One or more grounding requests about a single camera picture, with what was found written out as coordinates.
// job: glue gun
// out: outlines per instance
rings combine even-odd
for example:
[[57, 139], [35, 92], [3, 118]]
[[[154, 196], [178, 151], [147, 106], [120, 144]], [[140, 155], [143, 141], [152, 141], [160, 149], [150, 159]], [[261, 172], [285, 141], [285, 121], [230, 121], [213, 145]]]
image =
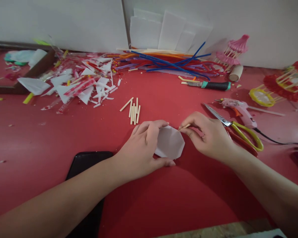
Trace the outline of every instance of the glue gun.
[[244, 125], [249, 129], [257, 128], [257, 123], [251, 116], [251, 114], [247, 111], [248, 105], [246, 102], [234, 100], [234, 99], [228, 99], [228, 98], [222, 98], [222, 99], [216, 99], [215, 101], [219, 102], [223, 105], [223, 108], [229, 107], [233, 109], [236, 116], [240, 116]]

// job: black phone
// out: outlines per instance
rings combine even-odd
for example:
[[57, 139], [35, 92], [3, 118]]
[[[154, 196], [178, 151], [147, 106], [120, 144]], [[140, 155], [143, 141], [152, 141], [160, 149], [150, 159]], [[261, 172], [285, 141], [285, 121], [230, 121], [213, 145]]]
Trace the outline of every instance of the black phone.
[[[69, 173], [67, 174], [66, 180], [73, 178], [74, 176], [82, 173], [89, 169], [95, 164], [108, 159], [113, 156], [112, 152], [109, 151], [94, 151], [94, 152], [80, 152], [78, 153], [72, 162]], [[100, 220], [102, 217], [104, 200], [102, 199], [96, 207], [68, 234], [68, 238], [76, 237], [87, 237], [94, 238], [98, 237], [98, 230]]]

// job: scissors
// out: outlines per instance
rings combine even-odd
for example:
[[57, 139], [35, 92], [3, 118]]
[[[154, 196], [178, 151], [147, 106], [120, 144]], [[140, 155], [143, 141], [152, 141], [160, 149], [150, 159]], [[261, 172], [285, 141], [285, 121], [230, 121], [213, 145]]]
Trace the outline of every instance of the scissors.
[[[239, 142], [240, 145], [245, 147], [245, 149], [250, 152], [252, 155], [257, 157], [257, 151], [262, 151], [264, 149], [264, 146], [262, 144], [262, 141], [258, 138], [258, 136], [251, 130], [248, 129], [247, 127], [232, 121], [229, 122], [225, 120], [220, 114], [218, 114], [213, 108], [208, 106], [207, 104], [204, 103], [206, 108], [217, 118], [219, 119], [225, 126], [225, 130], [228, 132], [228, 134], [231, 136], [231, 138], [235, 139], [237, 142]], [[236, 135], [229, 127], [232, 127], [238, 135]], [[253, 143], [244, 135], [243, 132], [239, 129], [245, 130], [248, 134], [251, 135], [252, 138], [256, 141], [257, 147], [253, 145]]]

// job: white wall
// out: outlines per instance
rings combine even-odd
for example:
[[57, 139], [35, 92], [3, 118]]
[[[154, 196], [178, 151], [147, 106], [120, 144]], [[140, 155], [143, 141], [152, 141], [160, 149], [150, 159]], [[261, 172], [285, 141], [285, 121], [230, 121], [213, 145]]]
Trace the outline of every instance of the white wall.
[[0, 40], [93, 52], [128, 47], [121, 0], [0, 0]]
[[228, 40], [249, 34], [242, 64], [282, 68], [298, 60], [298, 0], [124, 0], [124, 5], [128, 26], [134, 7], [213, 25], [202, 52], [224, 49]]

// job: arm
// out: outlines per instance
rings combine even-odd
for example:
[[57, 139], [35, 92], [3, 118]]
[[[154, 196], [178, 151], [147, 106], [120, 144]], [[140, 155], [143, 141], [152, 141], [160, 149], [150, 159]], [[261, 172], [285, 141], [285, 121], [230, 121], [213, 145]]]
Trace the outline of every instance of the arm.
[[[204, 135], [200, 137], [191, 128], [183, 129], [188, 123]], [[198, 151], [232, 168], [285, 235], [298, 237], [298, 185], [234, 144], [219, 120], [195, 112], [179, 130], [191, 138]]]
[[168, 158], [154, 159], [160, 120], [137, 125], [113, 157], [34, 197], [0, 217], [0, 237], [65, 237], [96, 204], [120, 185], [163, 166]]

